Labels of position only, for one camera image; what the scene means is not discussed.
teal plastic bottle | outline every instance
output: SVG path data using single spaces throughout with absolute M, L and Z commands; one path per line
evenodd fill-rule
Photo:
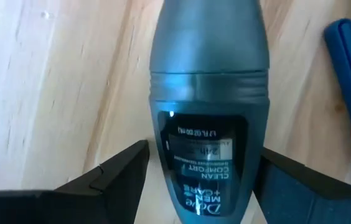
M 258 0 L 165 0 L 151 54 L 152 120 L 182 223 L 240 223 L 268 119 Z

deodorant bottle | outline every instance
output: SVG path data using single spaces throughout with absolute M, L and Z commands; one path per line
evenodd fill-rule
M 165 0 L 151 54 L 152 120 L 182 223 L 240 223 L 268 119 L 258 0 Z

wooden table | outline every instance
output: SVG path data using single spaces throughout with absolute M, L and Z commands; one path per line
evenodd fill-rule
M 140 139 L 136 223 L 177 223 L 154 143 L 149 54 L 162 0 L 0 0 L 0 189 L 53 189 Z M 351 122 L 322 40 L 351 0 L 262 0 L 265 146 L 351 184 Z M 265 223 L 252 200 L 243 223 Z

wooden surface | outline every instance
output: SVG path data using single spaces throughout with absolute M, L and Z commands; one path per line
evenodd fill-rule
M 163 0 L 0 0 L 0 189 L 53 189 L 140 139 L 136 223 L 177 223 L 154 143 L 149 54 Z M 261 0 L 265 146 L 351 184 L 351 123 L 322 40 L 351 0 Z M 265 223 L 251 200 L 243 223 Z

